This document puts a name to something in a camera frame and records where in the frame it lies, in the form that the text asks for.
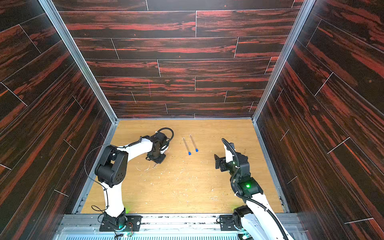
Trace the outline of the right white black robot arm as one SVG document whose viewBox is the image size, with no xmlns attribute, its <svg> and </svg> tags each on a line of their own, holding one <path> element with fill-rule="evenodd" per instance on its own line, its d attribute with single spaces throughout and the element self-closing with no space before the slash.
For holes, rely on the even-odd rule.
<svg viewBox="0 0 384 240">
<path fill-rule="evenodd" d="M 235 196 L 245 203 L 234 209 L 233 219 L 238 230 L 244 231 L 243 240 L 292 240 L 272 210 L 264 191 L 251 177 L 248 157 L 226 151 L 223 158 L 214 155 L 215 168 L 229 172 L 230 184 Z"/>
</svg>

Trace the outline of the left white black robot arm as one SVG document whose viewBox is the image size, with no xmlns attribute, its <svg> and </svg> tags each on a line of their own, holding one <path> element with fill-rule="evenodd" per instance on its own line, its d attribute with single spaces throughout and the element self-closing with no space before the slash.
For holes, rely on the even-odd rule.
<svg viewBox="0 0 384 240">
<path fill-rule="evenodd" d="M 141 137 L 138 141 L 126 146 L 105 147 L 95 168 L 95 175 L 104 191 L 106 203 L 104 220 L 115 230 L 121 230 L 127 224 L 122 183 L 127 173 L 128 162 L 142 154 L 147 154 L 148 161 L 161 164 L 172 139 L 158 131 L 152 136 Z"/>
</svg>

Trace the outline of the clear glass test tube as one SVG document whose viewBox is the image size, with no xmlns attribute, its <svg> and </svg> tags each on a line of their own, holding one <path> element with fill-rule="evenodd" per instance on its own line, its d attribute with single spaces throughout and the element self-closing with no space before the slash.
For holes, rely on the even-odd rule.
<svg viewBox="0 0 384 240">
<path fill-rule="evenodd" d="M 194 141 L 194 139 L 193 139 L 193 136 L 192 136 L 191 134 L 189 134 L 189 136 L 190 136 L 190 139 L 191 139 L 191 141 L 192 141 L 192 143 L 193 143 L 194 148 L 195 148 L 195 149 L 198 149 L 198 148 L 197 148 L 197 145 L 196 145 L 196 143 L 195 143 L 195 141 Z"/>
</svg>

